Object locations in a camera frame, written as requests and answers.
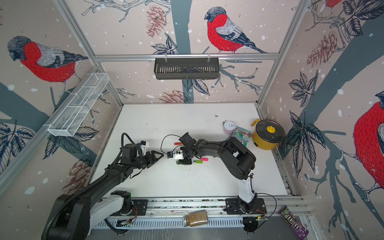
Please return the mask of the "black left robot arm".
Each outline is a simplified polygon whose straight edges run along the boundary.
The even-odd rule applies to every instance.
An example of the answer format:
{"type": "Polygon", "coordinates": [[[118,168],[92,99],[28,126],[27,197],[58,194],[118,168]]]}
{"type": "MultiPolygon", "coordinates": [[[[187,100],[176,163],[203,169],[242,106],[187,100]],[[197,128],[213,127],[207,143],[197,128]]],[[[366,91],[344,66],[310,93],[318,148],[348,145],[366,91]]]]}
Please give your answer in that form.
{"type": "Polygon", "coordinates": [[[143,154],[127,133],[121,135],[121,147],[105,173],[85,188],[72,195],[61,195],[54,203],[42,233],[42,240],[84,240],[91,230],[91,209],[100,199],[128,178],[135,169],[148,169],[157,163],[163,153],[143,154]]]}

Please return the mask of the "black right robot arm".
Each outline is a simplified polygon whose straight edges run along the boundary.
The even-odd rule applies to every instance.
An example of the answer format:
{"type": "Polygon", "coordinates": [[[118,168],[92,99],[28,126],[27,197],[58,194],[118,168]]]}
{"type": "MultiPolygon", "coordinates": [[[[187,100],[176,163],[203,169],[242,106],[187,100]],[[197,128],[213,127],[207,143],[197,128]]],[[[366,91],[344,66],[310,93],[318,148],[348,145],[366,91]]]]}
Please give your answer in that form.
{"type": "Polygon", "coordinates": [[[236,198],[226,199],[224,211],[229,215],[266,215],[263,199],[258,198],[253,189],[252,170],[255,168],[255,155],[235,137],[221,142],[204,139],[196,141],[189,133],[179,138],[182,143],[182,164],[192,163],[192,158],[220,158],[228,171],[238,180],[239,193],[236,198]]]}

